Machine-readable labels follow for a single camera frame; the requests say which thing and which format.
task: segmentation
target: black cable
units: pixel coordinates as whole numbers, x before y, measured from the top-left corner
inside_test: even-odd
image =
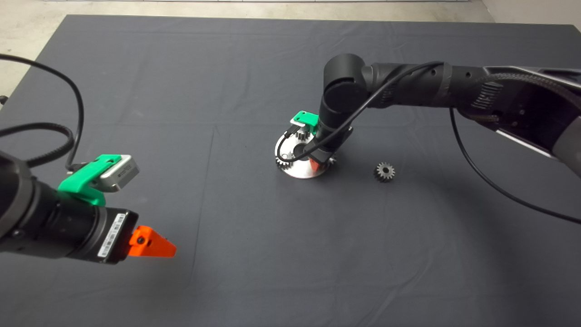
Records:
[[[444,62],[441,61],[432,61],[432,62],[427,62],[427,63],[423,63],[421,65],[417,65],[414,66],[408,70],[406,70],[403,73],[398,74],[397,76],[395,76],[392,79],[389,79],[386,83],[384,83],[379,89],[377,89],[376,92],[374,92],[373,94],[371,94],[371,96],[369,98],[367,98],[367,100],[365,100],[365,102],[363,102],[363,104],[357,108],[357,110],[355,110],[351,116],[349,116],[349,118],[347,118],[346,121],[344,121],[336,130],[334,130],[331,134],[329,134],[329,136],[327,136],[326,138],[323,138],[322,141],[320,141],[319,143],[317,143],[314,147],[310,148],[309,150],[303,152],[302,154],[292,158],[292,159],[285,159],[283,157],[281,157],[281,147],[282,147],[282,143],[284,143],[284,141],[289,138],[292,133],[289,133],[289,131],[287,130],[284,138],[281,140],[281,142],[278,144],[278,148],[277,148],[277,158],[282,161],[282,162],[295,162],[298,160],[301,160],[303,158],[305,158],[306,156],[310,155],[311,153],[313,153],[314,151],[316,151],[317,149],[319,149],[320,147],[322,147],[323,145],[329,143],[335,136],[337,136],[337,134],[339,134],[343,129],[348,128],[351,123],[355,120],[355,118],[357,118],[359,115],[361,115],[361,113],[363,112],[363,110],[365,110],[367,108],[367,106],[373,101],[375,100],[375,98],[377,96],[379,96],[386,88],[398,83],[402,78],[408,76],[409,74],[416,72],[418,70],[421,69],[429,69],[429,68],[434,68],[436,66],[439,65],[443,65]]]
[[[454,116],[454,109],[453,108],[450,108],[450,121],[452,122],[452,129],[454,130],[454,136],[456,137],[456,141],[458,142],[458,146],[460,147],[460,151],[462,152],[462,155],[464,156],[466,161],[468,161],[468,164],[470,165],[470,167],[472,167],[472,169],[476,172],[476,174],[478,174],[478,176],[480,176],[480,178],[482,178],[488,185],[492,186],[495,190],[497,190],[498,192],[500,192],[502,195],[506,196],[507,198],[517,202],[518,204],[522,204],[525,207],[528,207],[528,208],[533,209],[535,211],[539,211],[539,212],[546,214],[546,215],[549,215],[549,216],[553,216],[553,217],[564,219],[566,221],[581,224],[581,219],[579,219],[579,218],[560,214],[558,212],[554,212],[554,211],[551,211],[549,209],[545,209],[545,208],[539,207],[537,205],[531,204],[529,202],[526,202],[525,200],[522,200],[522,199],[512,195],[508,191],[505,191],[503,188],[496,185],[492,180],[490,180],[476,166],[476,164],[474,164],[474,161],[472,161],[472,159],[470,158],[470,156],[466,152],[466,148],[464,148],[464,144],[462,143],[462,139],[460,138],[460,134],[458,132],[458,126],[456,126],[456,117]]]
[[[59,77],[60,79],[65,81],[73,89],[74,96],[77,100],[77,109],[78,109],[77,131],[76,131],[75,136],[74,136],[74,143],[73,143],[72,149],[70,149],[70,152],[69,152],[69,157],[67,158],[67,161],[64,164],[64,166],[66,167],[67,170],[72,171],[73,170],[74,156],[77,153],[78,144],[81,141],[81,135],[83,133],[83,124],[85,123],[85,107],[83,105],[83,98],[81,97],[81,91],[79,91],[77,85],[72,81],[72,79],[67,77],[65,74],[59,72],[58,70],[56,70],[54,68],[43,65],[39,62],[30,60],[30,59],[26,59],[26,58],[21,58],[18,56],[6,55],[6,54],[0,54],[0,60],[23,63],[25,65],[30,65],[32,67],[42,69],[46,72],[49,72],[49,73]]]
[[[38,129],[57,131],[57,132],[65,135],[67,137],[67,141],[66,141],[66,143],[64,143],[60,147],[58,147],[50,152],[47,152],[45,154],[42,154],[42,155],[39,155],[37,157],[26,160],[26,164],[28,165],[28,167],[32,168],[32,167],[40,166],[40,165],[43,165],[47,162],[56,160],[64,155],[66,155],[71,150],[71,148],[73,148],[73,145],[74,145],[73,132],[70,129],[68,129],[67,127],[59,125],[59,124],[55,124],[55,123],[30,123],[30,124],[12,126],[12,127],[6,128],[6,129],[1,129],[0,130],[0,137],[15,134],[15,133],[25,131],[25,130],[38,130]]]

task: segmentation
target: table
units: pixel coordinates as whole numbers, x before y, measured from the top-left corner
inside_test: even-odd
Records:
[[[178,247],[116,265],[0,254],[3,326],[578,325],[581,229],[504,198],[466,164],[445,109],[370,109],[338,164],[280,172],[273,148],[298,110],[316,112],[336,54],[367,63],[581,67],[572,26],[68,16],[38,60],[87,107],[77,161],[132,154],[141,173],[111,207]],[[74,127],[74,97],[30,70],[0,127]],[[579,215],[564,165],[464,119],[493,180]],[[21,158],[60,144],[0,140]],[[390,184],[372,177],[388,161]],[[53,187],[64,158],[34,169]]]

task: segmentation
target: orange part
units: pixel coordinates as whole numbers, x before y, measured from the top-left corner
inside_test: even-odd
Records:
[[[318,162],[316,162],[315,160],[313,160],[313,159],[311,159],[311,158],[309,158],[309,162],[311,163],[311,168],[312,168],[314,171],[317,171],[317,170],[319,170],[319,167],[320,167],[321,165],[319,165],[319,163],[318,163]]]
[[[132,257],[173,258],[177,248],[155,230],[138,226],[129,240],[129,255]]]

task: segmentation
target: barcode label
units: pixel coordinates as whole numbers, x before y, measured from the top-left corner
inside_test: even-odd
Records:
[[[107,233],[107,237],[105,237],[105,241],[103,241],[103,245],[101,245],[101,249],[99,250],[99,254],[97,257],[106,258],[109,255],[109,251],[111,250],[111,246],[115,243],[115,239],[117,238],[117,234],[119,234],[119,230],[123,225],[123,221],[125,220],[125,214],[117,214],[109,232]]]

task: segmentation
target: small black gear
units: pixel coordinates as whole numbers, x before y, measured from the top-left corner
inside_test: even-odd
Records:
[[[396,175],[396,171],[392,165],[387,162],[382,162],[375,167],[373,175],[381,183],[391,182]]]
[[[306,141],[307,138],[310,136],[310,133],[302,129],[299,129],[298,131],[296,131],[295,136],[301,141]]]

